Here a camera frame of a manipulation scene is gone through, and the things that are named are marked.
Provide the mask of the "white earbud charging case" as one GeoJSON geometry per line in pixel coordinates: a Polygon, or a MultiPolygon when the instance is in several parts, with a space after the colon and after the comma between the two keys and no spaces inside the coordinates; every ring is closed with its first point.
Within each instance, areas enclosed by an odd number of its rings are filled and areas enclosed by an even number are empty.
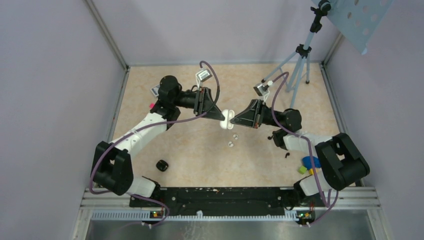
{"type": "Polygon", "coordinates": [[[224,120],[221,120],[219,125],[224,130],[232,130],[234,124],[231,123],[231,120],[235,117],[235,112],[232,109],[224,109],[222,112],[224,120]]]}

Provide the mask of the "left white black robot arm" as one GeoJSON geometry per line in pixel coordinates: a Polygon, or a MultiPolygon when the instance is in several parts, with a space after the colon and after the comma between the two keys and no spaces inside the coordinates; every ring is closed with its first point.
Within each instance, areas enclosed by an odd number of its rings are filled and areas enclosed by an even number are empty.
{"type": "Polygon", "coordinates": [[[175,76],[166,75],[160,80],[157,101],[144,119],[123,136],[96,146],[90,181],[104,187],[107,193],[138,195],[147,206],[156,206],[161,198],[156,190],[158,183],[135,177],[132,161],[155,137],[181,123],[181,107],[192,109],[195,119],[217,120],[222,126],[230,119],[228,110],[221,111],[216,100],[211,99],[209,88],[199,85],[195,91],[184,91],[175,76]]]}

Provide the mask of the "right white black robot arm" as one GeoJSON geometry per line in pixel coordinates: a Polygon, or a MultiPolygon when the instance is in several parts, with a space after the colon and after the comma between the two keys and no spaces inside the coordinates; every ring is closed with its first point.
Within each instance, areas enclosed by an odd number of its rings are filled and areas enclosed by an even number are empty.
{"type": "Polygon", "coordinates": [[[272,132],[278,148],[303,152],[310,161],[318,159],[317,175],[294,184],[293,200],[299,206],[307,206],[315,194],[341,191],[370,173],[367,161],[348,134],[319,136],[302,132],[302,116],[297,109],[272,110],[263,100],[253,99],[230,123],[254,129],[261,125],[278,127],[272,132]]]}

